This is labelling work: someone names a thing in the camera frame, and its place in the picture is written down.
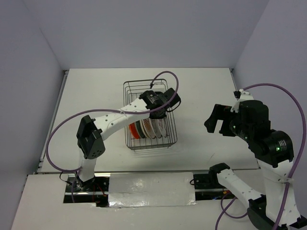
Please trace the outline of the white plate red characters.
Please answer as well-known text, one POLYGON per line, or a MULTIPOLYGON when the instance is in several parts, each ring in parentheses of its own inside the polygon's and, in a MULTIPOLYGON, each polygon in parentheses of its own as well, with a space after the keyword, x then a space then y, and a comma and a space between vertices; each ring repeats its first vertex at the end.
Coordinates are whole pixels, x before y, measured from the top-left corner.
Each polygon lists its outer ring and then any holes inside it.
POLYGON ((156 119, 158 130, 163 137, 167 137, 166 123, 164 119, 156 119))

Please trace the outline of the white plate green rim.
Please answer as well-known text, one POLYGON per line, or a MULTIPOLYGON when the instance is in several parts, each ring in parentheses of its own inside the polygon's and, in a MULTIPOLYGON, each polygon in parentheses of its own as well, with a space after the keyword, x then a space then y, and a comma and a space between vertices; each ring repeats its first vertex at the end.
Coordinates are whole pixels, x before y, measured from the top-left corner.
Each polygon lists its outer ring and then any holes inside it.
POLYGON ((157 124, 156 120, 155 119, 150 119, 150 124, 151 124, 151 127, 152 127, 153 131, 154 131, 155 136, 157 138, 161 138, 162 134, 161 134, 161 132, 160 132, 160 130, 158 128, 158 124, 157 124))

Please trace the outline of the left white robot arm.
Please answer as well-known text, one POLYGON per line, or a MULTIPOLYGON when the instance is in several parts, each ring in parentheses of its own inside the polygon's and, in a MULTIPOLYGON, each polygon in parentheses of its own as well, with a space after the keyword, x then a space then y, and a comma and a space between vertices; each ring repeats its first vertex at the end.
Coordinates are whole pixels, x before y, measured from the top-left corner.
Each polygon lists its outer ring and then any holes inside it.
POLYGON ((97 118, 84 116, 76 135, 81 152, 77 186, 83 191, 93 188, 96 159, 105 152, 104 141, 112 134, 140 120, 165 118, 168 108, 179 103, 181 98, 173 88, 166 92, 147 90, 117 112, 97 118))

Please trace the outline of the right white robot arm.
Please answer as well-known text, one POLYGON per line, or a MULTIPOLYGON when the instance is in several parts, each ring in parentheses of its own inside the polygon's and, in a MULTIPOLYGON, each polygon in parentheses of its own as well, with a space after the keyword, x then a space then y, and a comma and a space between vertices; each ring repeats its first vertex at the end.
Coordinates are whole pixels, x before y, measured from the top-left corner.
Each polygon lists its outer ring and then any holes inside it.
POLYGON ((209 133, 221 120, 220 134, 239 137, 254 154, 264 177, 265 194, 249 187, 226 163, 210 167, 201 186, 224 187, 247 208, 247 216, 259 230, 300 229, 307 225, 295 202, 289 174, 294 165, 291 138, 283 131, 271 129, 269 109, 261 101, 246 100, 230 107, 216 104, 204 125, 209 133))

